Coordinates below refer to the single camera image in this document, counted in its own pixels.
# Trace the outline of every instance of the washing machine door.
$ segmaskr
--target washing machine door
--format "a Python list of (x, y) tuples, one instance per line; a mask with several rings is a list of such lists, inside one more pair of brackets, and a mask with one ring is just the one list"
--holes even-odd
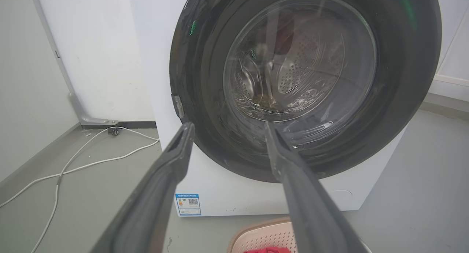
[(174, 107), (230, 171), (276, 182), (263, 129), (274, 121), (324, 178), (402, 130), (440, 39), (437, 0), (188, 0), (171, 47)]

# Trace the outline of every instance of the cable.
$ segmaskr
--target cable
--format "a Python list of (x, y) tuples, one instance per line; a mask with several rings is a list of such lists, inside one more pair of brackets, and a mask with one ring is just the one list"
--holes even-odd
[(47, 232), (47, 229), (49, 228), (49, 225), (51, 224), (51, 221), (52, 221), (52, 218), (54, 217), (54, 214), (55, 214), (55, 211), (57, 210), (57, 203), (59, 202), (59, 186), (60, 186), (60, 183), (62, 182), (62, 176), (64, 176), (65, 174), (69, 174), (69, 173), (73, 173), (75, 171), (80, 171), (84, 168), (88, 168), (90, 166), (93, 166), (93, 165), (96, 165), (96, 164), (99, 164), (99, 163), (105, 163), (107, 161), (115, 161), (115, 160), (119, 160), (119, 159), (123, 159), (123, 158), (126, 158), (134, 153), (136, 153), (137, 151), (139, 150), (142, 150), (142, 149), (145, 149), (145, 148), (148, 148), (148, 147), (151, 147), (153, 145), (155, 145), (156, 143), (159, 142), (159, 138), (151, 138), (147, 135), (144, 135), (142, 133), (139, 133), (137, 131), (133, 131), (133, 130), (130, 130), (130, 129), (127, 129), (127, 128), (124, 128), (124, 127), (119, 127), (119, 126), (114, 126), (114, 127), (111, 127), (109, 129), (112, 129), (112, 128), (119, 128), (119, 129), (124, 129), (124, 130), (127, 130), (127, 131), (131, 131), (133, 133), (136, 133), (136, 134), (139, 134), (141, 136), (144, 136), (146, 138), (149, 138), (149, 139), (152, 139), (154, 140), (155, 142), (154, 143), (151, 143), (147, 146), (143, 146), (143, 147), (140, 147), (124, 156), (121, 156), (121, 157), (116, 157), (116, 158), (111, 158), (111, 159), (107, 159), (107, 160), (102, 160), (102, 161), (96, 161), (95, 163), (90, 163), (90, 164), (87, 164), (87, 165), (84, 165), (84, 166), (81, 166), (81, 167), (78, 167), (78, 168), (75, 168), (73, 170), (70, 170), (70, 171), (66, 171), (65, 170), (67, 169), (67, 167), (70, 165), (70, 163), (74, 160), (75, 156), (78, 155), (78, 153), (80, 153), (80, 151), (90, 142), (92, 141), (94, 138), (96, 138), (96, 136), (98, 136), (99, 134), (103, 133), (104, 131), (107, 131), (108, 129), (105, 129), (105, 130), (102, 130), (101, 132), (99, 132), (98, 134), (94, 135), (89, 141), (87, 141), (87, 143), (85, 143), (73, 156), (72, 158), (70, 158), (70, 160), (65, 164), (64, 168), (62, 169), (62, 171), (58, 174), (54, 174), (54, 175), (50, 175), (50, 176), (46, 176), (46, 177), (42, 177), (42, 178), (39, 178), (37, 180), (34, 180), (32, 182), (30, 182), (27, 186), (25, 186), (25, 188), (23, 188), (21, 191), (19, 191), (17, 194), (15, 194), (12, 198), (8, 199), (7, 201), (5, 201), (4, 203), (2, 203), (0, 205), (0, 208), (2, 208), (3, 206), (5, 206), (7, 203), (10, 203), (11, 201), (13, 201), (15, 198), (17, 198), (20, 194), (22, 194), (25, 190), (27, 190), (28, 188), (30, 188), (31, 186), (33, 186), (34, 184), (40, 182), (40, 181), (43, 181), (43, 180), (46, 180), (46, 179), (49, 179), (49, 178), (54, 178), (54, 177), (59, 177), (59, 179), (57, 180), (57, 185), (55, 186), (55, 203), (54, 203), (54, 207), (52, 209), (52, 213), (51, 213), (51, 216), (49, 218), (49, 220), (47, 221), (47, 224), (45, 225), (45, 228), (44, 230), (42, 231), (42, 234), (39, 238), (39, 240), (37, 241), (36, 245), (34, 246), (34, 248), (32, 249), (32, 253), (34, 253), (36, 250), (37, 250), (37, 247), (39, 246), (39, 244), (41, 243), (42, 239), (44, 238), (45, 236), (45, 233)]

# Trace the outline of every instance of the white washing machine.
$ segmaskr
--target white washing machine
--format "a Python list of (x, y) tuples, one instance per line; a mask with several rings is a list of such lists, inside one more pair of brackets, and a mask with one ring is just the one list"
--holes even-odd
[(180, 216), (288, 213), (266, 120), (341, 210), (359, 209), (439, 59), (437, 0), (130, 2), (162, 147), (196, 125)]

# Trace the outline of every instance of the round glass window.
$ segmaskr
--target round glass window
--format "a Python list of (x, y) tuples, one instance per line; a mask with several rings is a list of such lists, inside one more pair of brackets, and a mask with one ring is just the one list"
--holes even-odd
[(223, 86), (238, 127), (263, 137), (278, 122), (293, 144), (337, 131), (372, 84), (376, 45), (341, 0), (281, 0), (254, 16), (228, 52)]

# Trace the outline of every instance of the floor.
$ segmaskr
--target floor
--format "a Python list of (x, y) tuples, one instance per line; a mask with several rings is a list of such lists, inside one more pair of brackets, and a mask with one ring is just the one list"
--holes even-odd
[[(138, 131), (157, 137), (154, 129)], [(88, 133), (73, 131), (37, 159), (37, 170), (0, 187), (0, 203), (30, 181), (60, 172)], [(149, 143), (128, 131), (100, 135), (70, 168)], [(65, 176), (57, 213), (37, 253), (88, 252), (160, 154), (157, 144)], [(361, 209), (344, 214), (373, 252), (469, 252), (468, 175), (469, 123), (418, 111)], [(50, 216), (55, 183), (37, 183), (0, 208), (0, 252), (31, 251)], [(179, 218), (173, 208), (163, 252), (226, 252), (237, 231), (277, 217)]]

